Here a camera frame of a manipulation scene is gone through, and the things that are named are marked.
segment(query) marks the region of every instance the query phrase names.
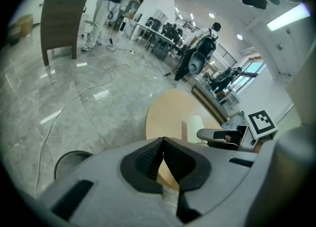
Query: person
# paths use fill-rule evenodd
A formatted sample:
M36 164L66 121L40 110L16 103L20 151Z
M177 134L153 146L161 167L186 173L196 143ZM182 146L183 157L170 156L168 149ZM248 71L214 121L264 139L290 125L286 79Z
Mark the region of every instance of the person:
M242 72L241 67L237 67L233 69L229 67L220 75L218 75L210 84L213 90L215 90L218 87L218 89L215 90L215 94L218 94L219 92L223 91L223 89L227 87L230 82L233 83L236 77L241 72Z
M103 24L108 22L112 19L118 17L119 8L120 8L121 0L98 0L95 12L93 15L93 27L92 32L88 36L88 39L82 50L89 51L91 50L95 44L102 44L102 30Z
M221 30L221 25L219 23L214 23L211 26L211 29L209 28L202 28L199 31L197 31L195 33L195 37L192 39L191 41L191 48L186 52L186 54L184 55L183 61L178 69L178 72L175 76L175 78L173 79L172 83L173 85L176 86L178 80L182 79L188 72L189 72L189 61L191 59L192 54L197 50L196 46L199 44L199 42L207 37L210 36L210 32L213 38L216 39L216 47L218 45L218 41L217 41L217 33Z

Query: ceiling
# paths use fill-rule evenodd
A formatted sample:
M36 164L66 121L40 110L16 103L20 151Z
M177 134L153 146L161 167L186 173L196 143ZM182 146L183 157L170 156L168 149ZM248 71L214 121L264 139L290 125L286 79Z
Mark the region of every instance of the ceiling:
M288 28L269 31L266 27L268 22L295 6L285 0L281 0L279 6L268 2L265 10L247 6L241 0L175 0L175 3L177 4L178 1L191 2L192 7L198 8L194 10L195 14L204 24L208 22L209 11L225 18L238 33L255 46L274 78L293 76L305 62L310 44L315 38L314 26L309 19L300 20L300 23L295 24L296 27L292 24L293 26ZM189 15L182 16L186 20L190 19ZM303 28L307 28L308 38L301 31L301 22L304 24ZM291 28L290 34L286 31L289 28ZM306 38L307 45L306 42L300 42L301 38ZM277 49L280 44L283 47L282 51Z

